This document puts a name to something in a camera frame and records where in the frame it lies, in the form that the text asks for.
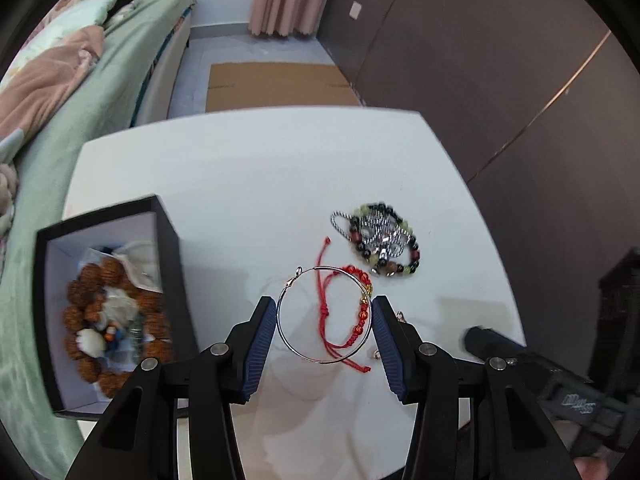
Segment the cardboard sheet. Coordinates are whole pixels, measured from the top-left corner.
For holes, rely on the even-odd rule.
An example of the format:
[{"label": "cardboard sheet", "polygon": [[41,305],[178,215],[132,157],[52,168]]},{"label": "cardboard sheet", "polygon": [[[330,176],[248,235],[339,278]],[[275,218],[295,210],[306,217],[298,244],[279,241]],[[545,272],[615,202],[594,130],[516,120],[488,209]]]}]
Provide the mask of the cardboard sheet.
[{"label": "cardboard sheet", "polygon": [[211,66],[207,112],[267,106],[359,106],[338,67],[303,63],[223,63]]}]

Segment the red string bracelet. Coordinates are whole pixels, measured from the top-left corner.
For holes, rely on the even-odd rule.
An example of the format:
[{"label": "red string bracelet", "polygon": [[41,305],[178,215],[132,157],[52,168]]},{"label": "red string bracelet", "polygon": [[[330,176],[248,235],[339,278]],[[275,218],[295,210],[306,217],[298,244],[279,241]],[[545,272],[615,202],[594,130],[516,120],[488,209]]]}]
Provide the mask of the red string bracelet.
[{"label": "red string bracelet", "polygon": [[[320,265],[322,265],[322,257],[324,256],[324,252],[326,251],[326,248],[329,246],[330,243],[331,243],[331,239],[329,237],[324,239],[322,250],[320,251],[320,254],[318,254],[316,267],[319,267]],[[362,283],[362,285],[364,285],[364,287],[367,289],[367,292],[369,293],[369,295],[371,295],[371,293],[373,292],[373,286],[371,285],[369,275],[366,272],[352,265],[341,267],[341,269],[355,276],[360,281],[360,283]],[[329,353],[329,355],[331,355],[334,358],[340,357],[340,354],[338,354],[337,349],[348,348],[356,342],[358,337],[362,334],[364,330],[363,327],[365,324],[365,320],[369,316],[369,313],[367,312],[367,308],[368,308],[367,298],[364,295],[362,295],[362,297],[360,298],[360,308],[358,310],[358,323],[353,327],[353,330],[351,331],[351,335],[347,339],[347,341],[342,345],[335,345],[327,341],[325,331],[326,331],[326,318],[329,316],[329,307],[326,304],[326,288],[328,287],[329,283],[331,283],[331,280],[334,279],[334,277],[337,275],[338,275],[338,272],[334,271],[328,276],[326,276],[324,280],[322,280],[320,278],[320,271],[316,270],[316,288],[318,290],[318,300],[319,300],[319,308],[320,308],[320,317],[318,320],[318,332],[320,335],[320,339],[322,339],[322,342],[324,344],[324,348]],[[342,362],[347,366],[350,366],[351,368],[354,368],[363,374],[371,370],[370,367],[360,366],[359,364],[355,363],[350,359],[345,359]]]}]

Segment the light switch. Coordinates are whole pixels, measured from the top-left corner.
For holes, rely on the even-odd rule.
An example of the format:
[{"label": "light switch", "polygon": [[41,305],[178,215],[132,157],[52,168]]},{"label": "light switch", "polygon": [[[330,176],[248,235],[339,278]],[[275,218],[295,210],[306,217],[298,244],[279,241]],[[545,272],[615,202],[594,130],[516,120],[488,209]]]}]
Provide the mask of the light switch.
[{"label": "light switch", "polygon": [[357,20],[361,10],[362,10],[362,6],[358,2],[354,2],[353,5],[351,6],[351,10],[349,11],[349,15],[354,20]]}]

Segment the open box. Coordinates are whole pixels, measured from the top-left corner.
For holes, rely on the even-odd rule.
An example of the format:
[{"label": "open box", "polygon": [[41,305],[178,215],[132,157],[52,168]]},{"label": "open box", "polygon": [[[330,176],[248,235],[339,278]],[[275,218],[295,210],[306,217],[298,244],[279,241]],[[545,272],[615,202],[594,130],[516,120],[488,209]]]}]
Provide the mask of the open box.
[{"label": "open box", "polygon": [[163,311],[174,359],[193,358],[198,347],[187,305],[180,241],[157,196],[110,206],[59,222],[38,232],[33,272],[33,322],[44,385],[58,416],[97,420],[109,404],[96,386],[78,375],[65,351],[66,288],[78,275],[88,248],[117,248],[152,240],[158,251]]}]

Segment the white table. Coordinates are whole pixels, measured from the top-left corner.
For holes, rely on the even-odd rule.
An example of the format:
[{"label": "white table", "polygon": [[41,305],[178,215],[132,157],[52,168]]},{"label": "white table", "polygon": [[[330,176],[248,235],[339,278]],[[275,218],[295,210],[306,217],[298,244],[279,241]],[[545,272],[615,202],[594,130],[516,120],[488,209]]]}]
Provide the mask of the white table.
[{"label": "white table", "polygon": [[[387,295],[424,340],[454,357],[469,358],[460,337],[478,324],[524,343],[492,238],[418,114],[263,108],[126,130],[84,145],[65,216],[151,193],[161,196],[180,236],[201,348],[224,340],[262,295],[277,298],[298,265],[313,265],[327,235],[333,243],[325,264],[362,268],[329,216],[378,201],[408,219],[422,259],[407,279],[374,279],[374,294]],[[335,340],[353,326],[357,309],[354,285],[346,282],[332,285],[331,298],[351,298],[332,307],[328,333]],[[315,314],[302,316],[294,303],[289,324],[311,339]],[[248,480],[374,480],[404,465],[415,409],[389,391],[382,364],[370,358],[374,346],[372,336],[355,357],[372,367],[361,374],[303,362],[274,336],[260,389],[232,410]],[[180,448],[185,471],[184,441]]]}]

